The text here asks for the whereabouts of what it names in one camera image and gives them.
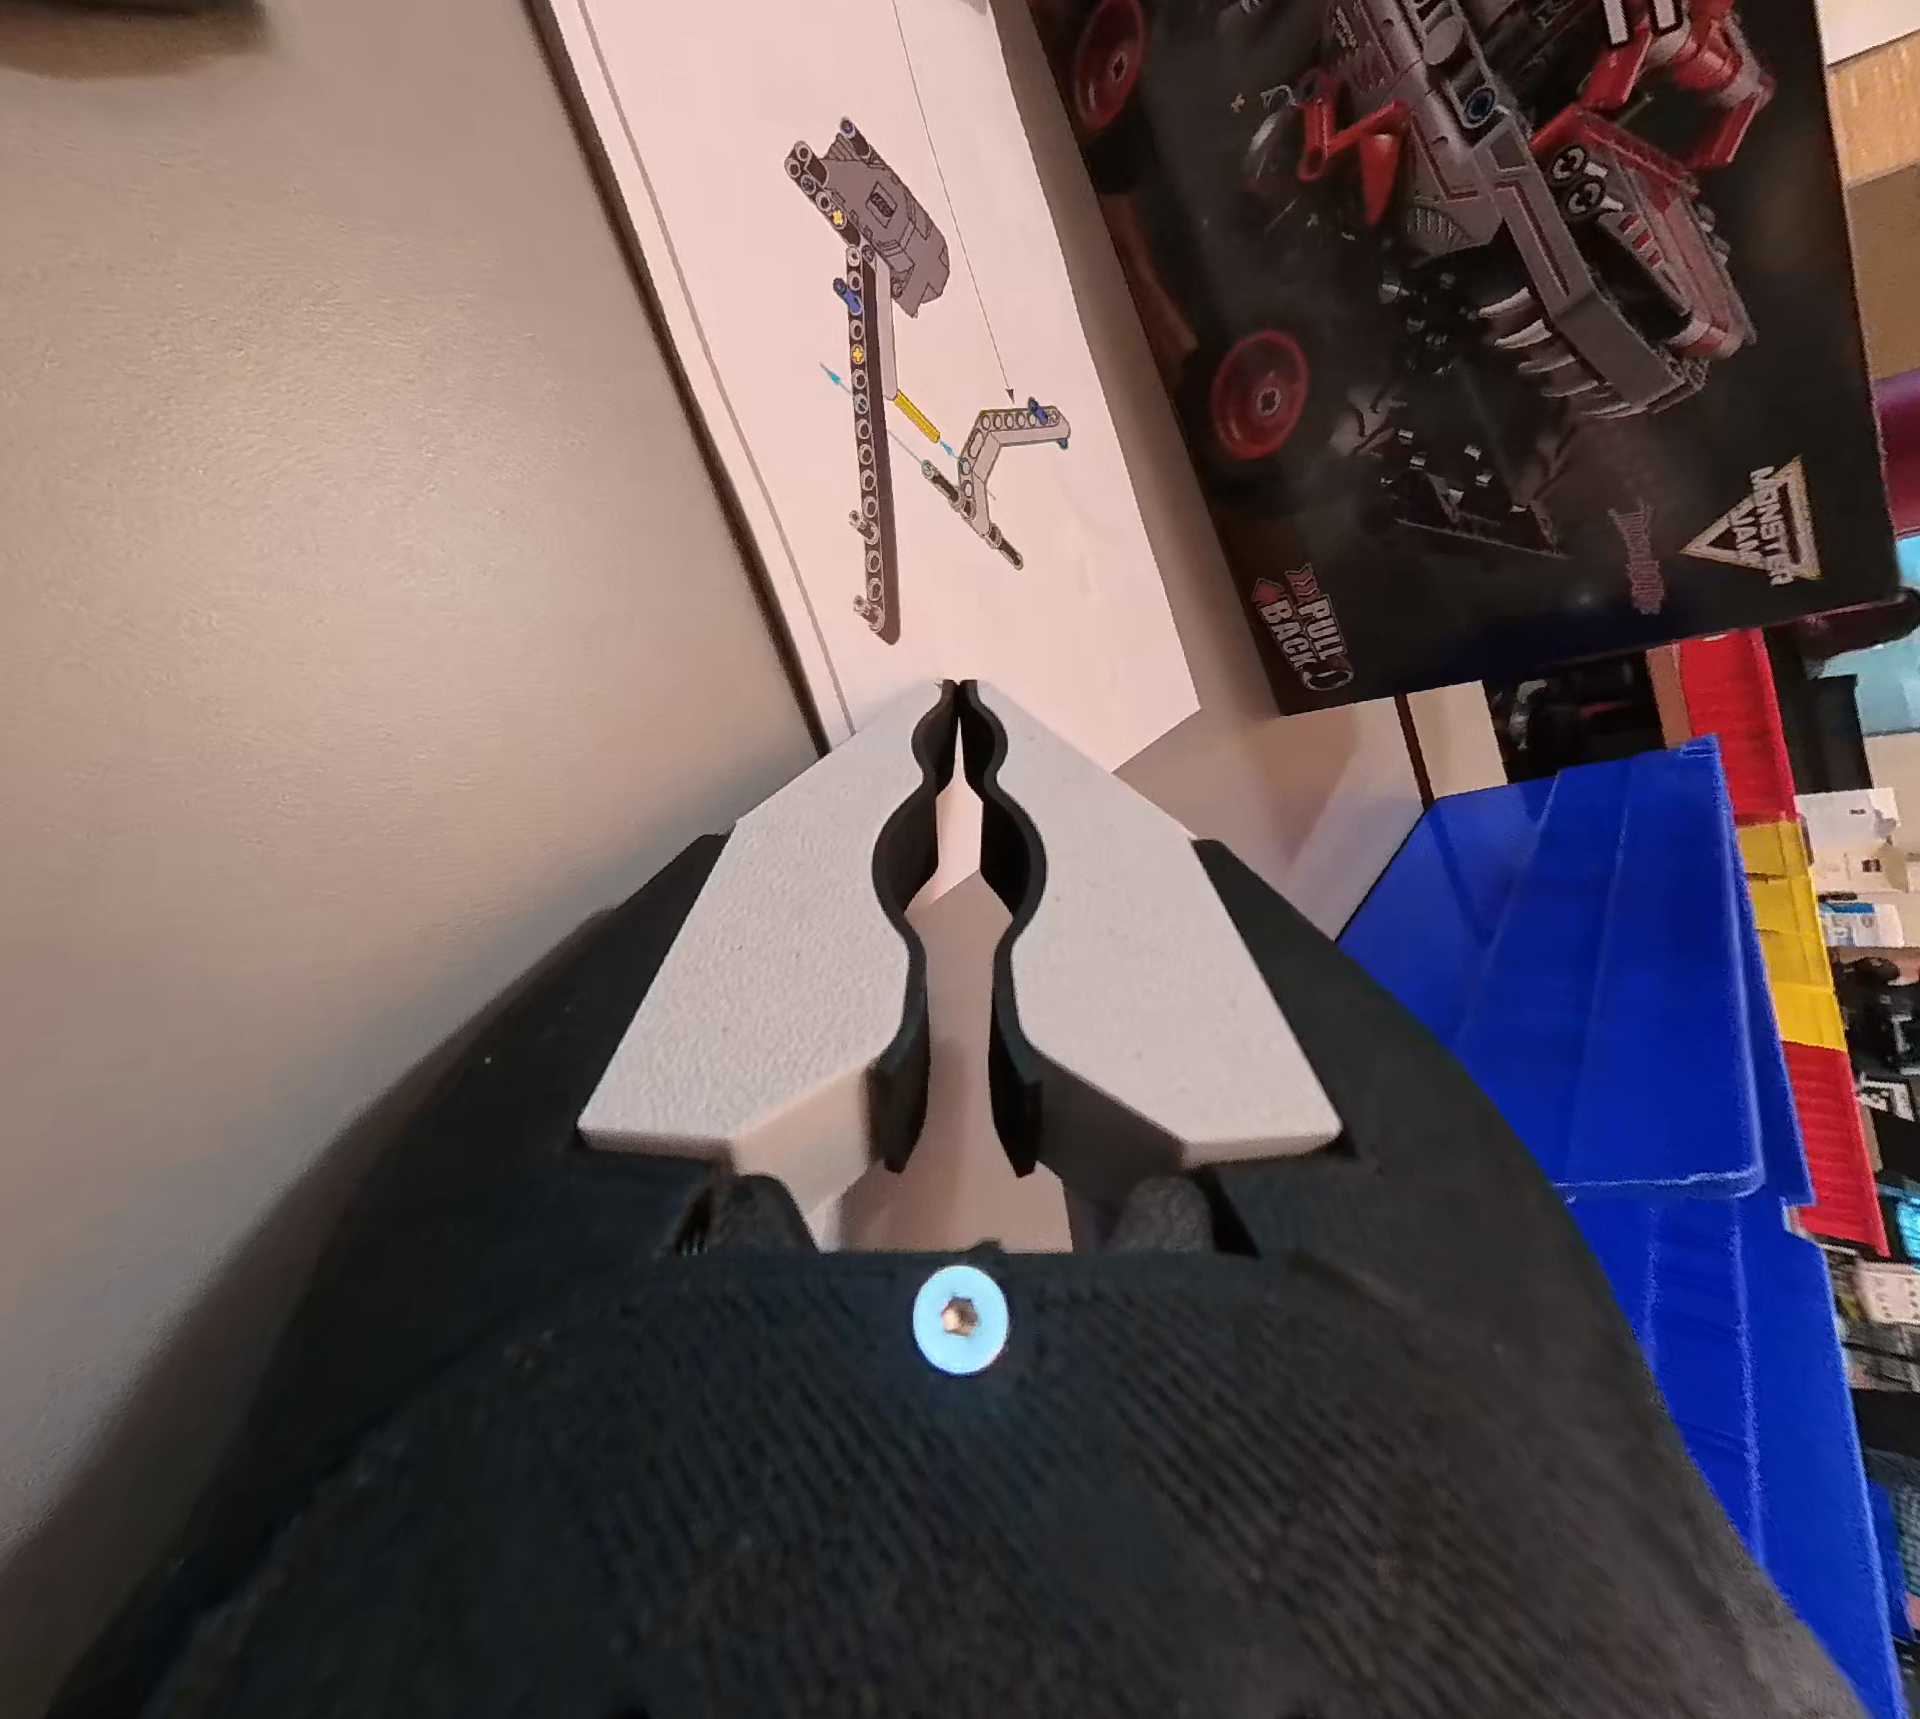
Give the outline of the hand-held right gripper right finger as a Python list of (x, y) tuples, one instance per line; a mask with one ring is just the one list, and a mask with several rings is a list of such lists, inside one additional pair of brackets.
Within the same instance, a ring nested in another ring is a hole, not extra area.
[(986, 1067), (1014, 1171), (1117, 1209), (1153, 1177), (1332, 1147), (1342, 1119), (1202, 841), (989, 682), (963, 684), (960, 743), (1006, 913)]

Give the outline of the yellow plastic bin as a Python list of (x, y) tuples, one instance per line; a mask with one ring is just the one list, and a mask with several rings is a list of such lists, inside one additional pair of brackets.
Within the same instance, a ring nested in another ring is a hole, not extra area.
[(1743, 821), (1739, 843), (1782, 1039), (1845, 1053), (1845, 1021), (1801, 821)]

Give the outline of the grey desk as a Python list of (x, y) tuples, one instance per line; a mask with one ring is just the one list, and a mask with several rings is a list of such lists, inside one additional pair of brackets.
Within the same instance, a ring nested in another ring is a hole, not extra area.
[(5, 1591), (150, 1563), (439, 1057), (815, 741), (523, 0), (5, 0)]

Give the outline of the blue plastic bin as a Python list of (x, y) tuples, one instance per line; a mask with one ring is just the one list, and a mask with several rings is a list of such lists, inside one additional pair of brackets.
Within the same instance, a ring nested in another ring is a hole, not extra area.
[(1715, 739), (1439, 799), (1339, 941), (1566, 1199), (1812, 1203)]
[(1825, 1253), (1758, 1191), (1571, 1199), (1694, 1465), (1870, 1715), (1907, 1715), (1893, 1521), (1863, 1465)]

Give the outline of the red plastic bin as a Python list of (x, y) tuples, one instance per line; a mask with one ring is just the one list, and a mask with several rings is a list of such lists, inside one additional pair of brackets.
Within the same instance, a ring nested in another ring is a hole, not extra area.
[(1734, 817), (1792, 819), (1798, 789), (1765, 634), (1690, 638), (1679, 644), (1677, 660), (1693, 735), (1717, 741)]
[(1816, 1241), (1888, 1257), (1878, 1181), (1849, 1053), (1789, 1039), (1784, 1059), (1808, 1173), (1808, 1187), (1794, 1209), (1797, 1225)]

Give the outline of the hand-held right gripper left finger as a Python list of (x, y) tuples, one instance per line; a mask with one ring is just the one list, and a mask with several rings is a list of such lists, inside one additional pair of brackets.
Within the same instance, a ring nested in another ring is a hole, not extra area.
[(579, 1117), (603, 1155), (783, 1185), (817, 1243), (928, 1115), (928, 953), (957, 684), (921, 682), (724, 835)]

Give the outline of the black toy set box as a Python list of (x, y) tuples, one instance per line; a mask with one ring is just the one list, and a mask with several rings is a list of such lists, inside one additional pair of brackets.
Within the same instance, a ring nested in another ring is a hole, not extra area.
[(1274, 706), (1901, 590), (1815, 0), (1026, 0)]

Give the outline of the white instruction booklet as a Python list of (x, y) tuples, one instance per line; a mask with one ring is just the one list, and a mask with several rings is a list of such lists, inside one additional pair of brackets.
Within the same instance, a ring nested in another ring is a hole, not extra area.
[(828, 741), (1197, 712), (994, 0), (541, 0)]

